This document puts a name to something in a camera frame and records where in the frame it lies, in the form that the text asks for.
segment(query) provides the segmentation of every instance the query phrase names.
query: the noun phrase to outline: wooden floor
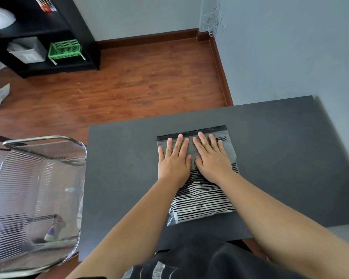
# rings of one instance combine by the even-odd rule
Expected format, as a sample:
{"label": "wooden floor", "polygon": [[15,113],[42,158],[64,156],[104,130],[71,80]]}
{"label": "wooden floor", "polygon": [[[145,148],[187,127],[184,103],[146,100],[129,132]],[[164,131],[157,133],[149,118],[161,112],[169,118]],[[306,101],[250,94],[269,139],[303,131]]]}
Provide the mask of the wooden floor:
{"label": "wooden floor", "polygon": [[0,71],[0,135],[65,135],[91,124],[226,106],[209,42],[179,40],[102,51],[100,71],[22,79]]}

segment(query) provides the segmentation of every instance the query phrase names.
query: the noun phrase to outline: folded clothing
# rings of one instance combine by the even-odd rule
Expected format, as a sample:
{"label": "folded clothing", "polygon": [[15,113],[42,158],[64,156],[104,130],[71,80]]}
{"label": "folded clothing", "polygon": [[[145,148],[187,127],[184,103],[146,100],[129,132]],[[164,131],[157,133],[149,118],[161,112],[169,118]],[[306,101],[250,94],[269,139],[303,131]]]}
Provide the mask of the folded clothing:
{"label": "folded clothing", "polygon": [[[177,191],[172,201],[167,226],[235,210],[221,188],[205,179],[196,168],[195,156],[199,154],[192,138],[197,136],[199,131],[206,136],[212,133],[216,140],[223,141],[224,149],[231,161],[233,170],[238,173],[235,151],[225,125],[184,132],[184,138],[189,138],[187,154],[192,156],[191,172],[185,185]],[[157,144],[166,150],[167,139],[173,139],[172,147],[174,147],[177,137],[178,133],[158,136]]]}

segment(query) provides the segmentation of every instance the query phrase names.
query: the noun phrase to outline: black and white stripes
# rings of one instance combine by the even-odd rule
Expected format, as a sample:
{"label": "black and white stripes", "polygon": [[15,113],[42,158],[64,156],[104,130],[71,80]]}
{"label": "black and white stripes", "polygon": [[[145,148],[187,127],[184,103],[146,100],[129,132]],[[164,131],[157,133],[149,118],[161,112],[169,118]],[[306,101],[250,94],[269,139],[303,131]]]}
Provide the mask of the black and white stripes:
{"label": "black and white stripes", "polygon": [[[237,164],[233,163],[232,167],[238,173]],[[193,170],[172,201],[168,225],[234,210],[220,187],[205,179],[199,170]]]}

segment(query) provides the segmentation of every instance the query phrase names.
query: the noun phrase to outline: white wall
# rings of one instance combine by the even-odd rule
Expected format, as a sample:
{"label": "white wall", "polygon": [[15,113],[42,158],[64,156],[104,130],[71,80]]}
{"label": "white wall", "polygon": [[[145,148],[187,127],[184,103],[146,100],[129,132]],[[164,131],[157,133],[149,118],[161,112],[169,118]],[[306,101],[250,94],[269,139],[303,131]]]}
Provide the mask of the white wall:
{"label": "white wall", "polygon": [[[349,0],[221,0],[233,103],[317,95],[349,155]],[[331,228],[349,241],[349,225]]]}
{"label": "white wall", "polygon": [[202,0],[74,0],[96,41],[199,26]]}

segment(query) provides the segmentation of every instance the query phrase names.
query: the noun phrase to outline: tabletop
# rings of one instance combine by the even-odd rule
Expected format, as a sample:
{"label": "tabletop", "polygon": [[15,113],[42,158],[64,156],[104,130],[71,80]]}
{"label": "tabletop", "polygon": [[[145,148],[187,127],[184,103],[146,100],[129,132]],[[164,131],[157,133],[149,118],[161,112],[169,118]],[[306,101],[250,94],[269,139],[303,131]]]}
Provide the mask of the tabletop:
{"label": "tabletop", "polygon": [[[89,127],[79,260],[157,180],[156,137],[226,125],[240,174],[325,227],[349,224],[349,163],[311,96]],[[157,250],[192,235],[251,237],[231,212],[163,227]]]}

